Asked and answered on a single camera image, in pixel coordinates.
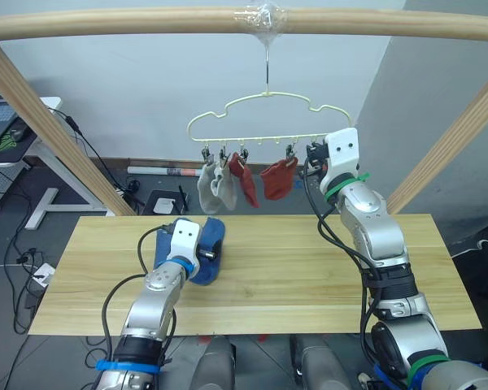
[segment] red sock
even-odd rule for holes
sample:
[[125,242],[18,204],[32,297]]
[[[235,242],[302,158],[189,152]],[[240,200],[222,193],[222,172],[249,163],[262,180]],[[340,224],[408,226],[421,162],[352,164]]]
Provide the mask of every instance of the red sock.
[[264,196],[271,201],[277,201],[287,195],[293,188],[293,175],[296,171],[298,159],[287,159],[274,163],[262,171],[260,177],[264,182]]
[[237,153],[233,153],[231,161],[228,162],[228,164],[231,173],[240,179],[241,188],[247,202],[253,207],[259,207],[259,201],[257,201],[257,194],[255,191],[255,183],[253,182],[250,168],[241,164]]

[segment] wooden tabletop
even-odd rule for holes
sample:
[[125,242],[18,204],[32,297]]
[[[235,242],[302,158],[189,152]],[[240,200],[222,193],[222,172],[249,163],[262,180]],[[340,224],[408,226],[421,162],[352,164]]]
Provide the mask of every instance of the wooden tabletop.
[[[204,223],[206,216],[188,216]],[[481,327],[454,263],[428,214],[396,215],[418,288],[441,330]],[[30,334],[102,335],[101,307],[114,285],[141,273],[136,255],[143,232],[175,217],[81,217],[34,319]],[[176,305],[176,335],[333,333],[359,330],[360,279],[352,261],[323,240],[311,215],[221,216],[226,226],[218,278],[187,282]],[[331,215],[329,223],[351,238]],[[152,269],[155,234],[143,245]],[[128,282],[109,305],[120,334],[142,279]]]

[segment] green band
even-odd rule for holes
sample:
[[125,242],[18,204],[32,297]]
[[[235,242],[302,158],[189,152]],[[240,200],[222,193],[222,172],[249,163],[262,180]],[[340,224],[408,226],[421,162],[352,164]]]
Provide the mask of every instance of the green band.
[[414,379],[414,375],[421,367],[424,367],[431,363],[448,362],[449,360],[450,359],[445,355],[430,355],[430,356],[422,357],[419,360],[416,360],[414,364],[412,364],[412,366],[410,367],[410,371],[408,372],[407,386],[410,386],[412,380]]
[[358,177],[351,177],[350,179],[344,180],[340,184],[335,185],[332,187],[327,193],[325,193],[325,200],[328,201],[330,197],[332,197],[335,193],[340,191],[343,187],[350,183],[354,183],[355,181],[365,181],[370,176],[369,173],[364,173]]

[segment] clothes hanger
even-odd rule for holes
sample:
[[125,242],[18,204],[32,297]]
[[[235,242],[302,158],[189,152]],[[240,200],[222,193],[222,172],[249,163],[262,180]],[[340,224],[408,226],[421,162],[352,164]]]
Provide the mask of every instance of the clothes hanger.
[[246,136],[246,137],[229,137],[229,138],[196,138],[196,137],[192,136],[192,133],[191,133],[192,132],[192,126],[196,122],[198,122],[200,119],[206,118],[208,116],[214,116],[217,119],[222,119],[222,118],[225,118],[226,116],[228,116],[228,114],[229,114],[229,108],[231,106],[234,106],[234,105],[236,105],[238,103],[241,103],[241,102],[246,102],[246,101],[249,101],[249,100],[253,100],[253,99],[271,98],[271,97],[274,97],[274,96],[284,96],[284,97],[288,97],[288,98],[295,98],[295,99],[298,99],[298,100],[302,100],[302,101],[304,101],[304,102],[307,103],[307,109],[310,112],[319,113],[319,112],[321,112],[322,110],[325,110],[325,109],[329,109],[329,110],[334,110],[334,111],[341,112],[347,118],[348,127],[352,127],[352,125],[353,125],[353,120],[352,120],[351,116],[349,115],[349,113],[347,111],[343,110],[340,107],[331,106],[329,104],[324,104],[322,106],[313,107],[312,106],[312,101],[311,101],[311,99],[309,97],[306,97],[306,96],[303,96],[303,95],[300,95],[300,94],[297,94],[297,93],[271,92],[269,90],[269,48],[268,48],[268,45],[266,45],[266,90],[264,92],[262,92],[262,93],[257,93],[257,94],[254,94],[254,95],[248,95],[248,96],[245,96],[245,97],[240,97],[239,99],[235,99],[235,100],[232,100],[231,102],[226,103],[226,105],[224,106],[224,111],[222,113],[220,113],[220,114],[217,114],[214,111],[208,111],[208,112],[205,112],[205,113],[203,113],[201,115],[197,115],[196,117],[192,118],[188,122],[188,126],[186,127],[186,132],[188,133],[188,137],[190,137],[190,139],[192,141],[204,142],[204,143],[208,143],[208,142],[227,142],[227,141],[240,141],[240,142],[243,142],[243,141],[258,141],[259,144],[261,144],[262,141],[265,141],[265,140],[274,140],[277,143],[279,143],[280,140],[282,140],[282,139],[292,139],[292,138],[297,138],[298,139],[298,138],[304,138],[304,137],[310,137],[310,138],[314,139],[316,137],[324,137],[327,134],[329,134],[329,132],[324,132],[324,133],[318,133],[318,134],[298,134],[298,135],[294,135],[294,136],[293,135],[291,135],[291,136]]

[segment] wooden frame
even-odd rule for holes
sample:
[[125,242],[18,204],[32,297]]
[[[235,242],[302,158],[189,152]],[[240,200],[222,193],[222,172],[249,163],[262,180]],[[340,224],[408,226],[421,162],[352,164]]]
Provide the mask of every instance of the wooden frame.
[[[243,7],[162,7],[46,12],[0,17],[0,41],[128,33],[253,33]],[[293,8],[283,11],[279,33],[441,37],[488,41],[488,16],[420,11]],[[133,215],[101,172],[70,140],[58,121],[0,48],[0,93],[56,156],[116,215]],[[390,196],[399,212],[488,123],[488,83]]]

